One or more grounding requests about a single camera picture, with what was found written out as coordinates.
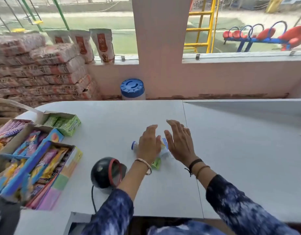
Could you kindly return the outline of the person's right hand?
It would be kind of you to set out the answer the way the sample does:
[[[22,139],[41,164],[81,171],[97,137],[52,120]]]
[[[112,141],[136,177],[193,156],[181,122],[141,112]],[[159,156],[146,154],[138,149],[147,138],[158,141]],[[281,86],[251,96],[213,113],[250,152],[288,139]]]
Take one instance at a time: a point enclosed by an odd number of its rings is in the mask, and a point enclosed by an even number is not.
[[[172,130],[172,136],[173,141],[175,145],[175,150],[170,150],[173,157],[180,161],[185,167],[189,169],[191,163],[198,159],[194,152],[194,145],[193,141],[189,142],[187,139],[187,129],[186,128],[186,137],[180,138],[178,135],[178,129],[176,126],[176,123],[179,123],[179,121],[176,120],[166,120],[166,122],[170,125]]]

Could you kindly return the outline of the person's left hand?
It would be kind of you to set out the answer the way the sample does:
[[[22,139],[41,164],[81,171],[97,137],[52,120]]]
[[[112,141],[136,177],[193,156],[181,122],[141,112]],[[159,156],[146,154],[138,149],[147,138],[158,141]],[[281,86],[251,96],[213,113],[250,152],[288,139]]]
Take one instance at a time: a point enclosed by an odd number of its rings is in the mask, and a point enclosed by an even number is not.
[[[151,165],[160,151],[156,151],[156,129],[158,125],[150,125],[139,139],[136,157]]]

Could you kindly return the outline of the person's left forearm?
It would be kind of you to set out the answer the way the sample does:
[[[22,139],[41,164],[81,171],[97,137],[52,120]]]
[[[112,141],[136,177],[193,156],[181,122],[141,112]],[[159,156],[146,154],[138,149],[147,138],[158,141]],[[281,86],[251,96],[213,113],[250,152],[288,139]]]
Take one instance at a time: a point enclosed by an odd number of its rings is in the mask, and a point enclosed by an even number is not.
[[[149,164],[136,159],[125,178],[85,225],[81,235],[125,235],[133,218],[133,201]]]

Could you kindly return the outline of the person's right forearm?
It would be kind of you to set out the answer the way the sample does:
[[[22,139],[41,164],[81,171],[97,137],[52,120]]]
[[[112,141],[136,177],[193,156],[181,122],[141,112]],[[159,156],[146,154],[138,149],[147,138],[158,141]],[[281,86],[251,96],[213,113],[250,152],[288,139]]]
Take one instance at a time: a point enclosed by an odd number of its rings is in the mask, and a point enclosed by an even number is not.
[[[208,203],[236,235],[301,235],[219,174],[205,189]]]

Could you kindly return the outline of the white jar with blue lid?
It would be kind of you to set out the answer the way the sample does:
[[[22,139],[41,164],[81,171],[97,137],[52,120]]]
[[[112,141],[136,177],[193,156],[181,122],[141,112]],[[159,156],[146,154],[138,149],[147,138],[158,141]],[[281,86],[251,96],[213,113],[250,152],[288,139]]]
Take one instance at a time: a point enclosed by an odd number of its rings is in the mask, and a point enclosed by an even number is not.
[[[142,80],[131,78],[120,85],[122,100],[146,100],[145,86]]]

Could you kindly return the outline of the green chewing gum box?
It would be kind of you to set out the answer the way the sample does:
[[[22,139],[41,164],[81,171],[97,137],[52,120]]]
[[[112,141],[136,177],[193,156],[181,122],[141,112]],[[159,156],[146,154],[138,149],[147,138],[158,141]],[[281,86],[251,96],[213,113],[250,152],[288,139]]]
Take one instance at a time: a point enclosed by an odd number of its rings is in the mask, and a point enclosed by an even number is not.
[[[62,135],[71,137],[75,133],[81,120],[77,115],[46,111],[39,120],[39,125],[57,129]]]

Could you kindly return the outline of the yellow playground ladder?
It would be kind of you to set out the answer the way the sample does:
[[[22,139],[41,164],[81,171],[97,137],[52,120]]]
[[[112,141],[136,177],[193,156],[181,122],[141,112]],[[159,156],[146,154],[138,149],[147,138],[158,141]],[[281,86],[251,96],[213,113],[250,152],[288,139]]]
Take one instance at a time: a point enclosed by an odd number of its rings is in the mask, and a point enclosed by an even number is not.
[[[185,40],[186,53],[199,54],[201,48],[213,53],[220,0],[191,0],[186,36],[195,39]]]

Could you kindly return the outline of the white pouch with red label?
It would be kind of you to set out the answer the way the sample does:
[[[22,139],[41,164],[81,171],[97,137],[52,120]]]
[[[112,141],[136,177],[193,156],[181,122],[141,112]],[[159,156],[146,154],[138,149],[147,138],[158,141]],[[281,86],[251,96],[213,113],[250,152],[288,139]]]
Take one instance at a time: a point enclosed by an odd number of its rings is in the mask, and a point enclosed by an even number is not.
[[[53,44],[71,43],[69,31],[50,30],[50,31],[46,31],[46,33]]]
[[[112,30],[92,28],[89,30],[102,63],[114,63],[115,54],[112,44]]]
[[[90,43],[91,34],[87,30],[70,30],[69,36],[74,44],[78,45],[80,55],[86,64],[94,61],[94,52]]]

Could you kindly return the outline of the blue box of candy rolls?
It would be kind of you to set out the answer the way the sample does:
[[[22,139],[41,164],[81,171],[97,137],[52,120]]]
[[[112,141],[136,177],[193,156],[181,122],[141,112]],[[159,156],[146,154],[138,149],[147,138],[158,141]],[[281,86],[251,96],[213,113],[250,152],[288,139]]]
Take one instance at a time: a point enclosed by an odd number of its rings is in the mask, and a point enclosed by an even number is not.
[[[47,141],[62,142],[64,135],[54,127],[29,124],[19,133],[12,155],[32,156]]]

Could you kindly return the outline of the blue seesaw with red seats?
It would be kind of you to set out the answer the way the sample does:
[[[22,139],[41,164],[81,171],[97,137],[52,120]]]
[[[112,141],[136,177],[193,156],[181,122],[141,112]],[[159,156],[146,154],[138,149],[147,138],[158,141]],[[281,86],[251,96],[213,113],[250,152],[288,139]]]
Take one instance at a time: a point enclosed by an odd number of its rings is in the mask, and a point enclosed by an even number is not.
[[[283,24],[284,31],[274,37],[276,33],[275,26]],[[290,51],[301,45],[301,25],[288,28],[285,21],[275,22],[270,28],[264,28],[264,25],[257,23],[255,25],[245,25],[243,27],[234,26],[223,33],[224,44],[227,41],[239,42],[237,53],[242,52],[245,43],[247,46],[244,52],[249,52],[254,43],[278,44],[281,46],[281,51]]]

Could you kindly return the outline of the stack of packed sacks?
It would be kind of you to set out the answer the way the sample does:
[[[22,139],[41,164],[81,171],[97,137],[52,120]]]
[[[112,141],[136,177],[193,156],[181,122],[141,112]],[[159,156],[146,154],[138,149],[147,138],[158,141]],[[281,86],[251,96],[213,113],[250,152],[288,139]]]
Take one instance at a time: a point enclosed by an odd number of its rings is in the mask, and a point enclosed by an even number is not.
[[[32,108],[52,102],[98,101],[101,93],[78,45],[47,44],[39,32],[0,34],[0,99]],[[0,117],[24,112],[0,102]]]

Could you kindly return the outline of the long blue candy box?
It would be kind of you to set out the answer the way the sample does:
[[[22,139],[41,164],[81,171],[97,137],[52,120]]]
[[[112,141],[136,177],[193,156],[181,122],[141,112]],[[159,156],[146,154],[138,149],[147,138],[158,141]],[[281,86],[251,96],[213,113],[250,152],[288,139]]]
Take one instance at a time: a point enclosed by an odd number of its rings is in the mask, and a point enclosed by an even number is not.
[[[31,198],[34,185],[43,175],[50,161],[56,154],[54,143],[47,141],[23,166],[18,166],[13,175],[6,182],[6,176],[0,180],[0,196],[20,202],[27,202]]]

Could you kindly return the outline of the cardboard box of pink candy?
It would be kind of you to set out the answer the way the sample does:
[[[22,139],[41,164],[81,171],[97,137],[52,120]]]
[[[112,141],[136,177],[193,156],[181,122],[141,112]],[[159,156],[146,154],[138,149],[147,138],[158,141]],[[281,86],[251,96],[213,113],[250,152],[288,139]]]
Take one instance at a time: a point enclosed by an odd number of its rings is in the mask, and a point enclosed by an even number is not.
[[[10,119],[6,123],[0,125],[0,148],[9,143],[15,136],[17,136],[32,120],[25,119]]]

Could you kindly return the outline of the yellow post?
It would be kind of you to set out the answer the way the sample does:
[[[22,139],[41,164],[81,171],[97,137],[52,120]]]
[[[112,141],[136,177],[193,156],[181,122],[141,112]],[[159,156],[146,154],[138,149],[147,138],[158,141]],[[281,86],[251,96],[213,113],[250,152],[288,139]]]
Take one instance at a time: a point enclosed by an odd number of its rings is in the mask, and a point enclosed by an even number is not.
[[[282,2],[283,2],[283,0],[270,0],[265,9],[265,13],[268,13],[268,14],[276,13]]]

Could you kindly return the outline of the green swing frame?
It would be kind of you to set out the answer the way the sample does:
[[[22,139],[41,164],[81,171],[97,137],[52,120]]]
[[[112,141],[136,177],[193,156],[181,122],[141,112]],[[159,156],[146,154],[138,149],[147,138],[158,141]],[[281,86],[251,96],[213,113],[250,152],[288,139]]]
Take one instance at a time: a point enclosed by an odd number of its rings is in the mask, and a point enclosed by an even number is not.
[[[52,1],[53,1],[53,3],[55,4],[55,6],[56,6],[56,8],[57,8],[57,10],[58,10],[58,12],[59,12],[59,15],[60,15],[60,17],[61,17],[61,19],[62,19],[62,21],[63,21],[63,23],[64,23],[66,29],[67,29],[68,31],[70,31],[69,25],[68,25],[68,23],[67,23],[67,21],[66,21],[66,18],[65,18],[65,16],[64,16],[63,12],[62,12],[62,9],[61,9],[60,5],[59,5],[59,3],[58,3],[58,0],[52,0]],[[23,5],[24,5],[24,12],[25,12],[26,14],[29,14],[29,15],[27,15],[27,19],[28,19],[29,21],[31,21],[31,24],[36,25],[36,26],[38,27],[39,31],[43,32],[43,29],[42,29],[42,27],[40,26],[40,25],[43,23],[43,20],[41,19],[41,17],[40,17],[40,15],[39,15],[38,11],[36,10],[36,8],[35,8],[35,6],[34,6],[32,0],[29,0],[29,2],[31,3],[31,6],[32,6],[33,10],[35,11],[35,14],[33,14],[32,10],[31,10],[31,8],[29,7],[29,5],[27,4],[26,0],[20,0],[20,1],[19,1],[20,4],[23,4]]]

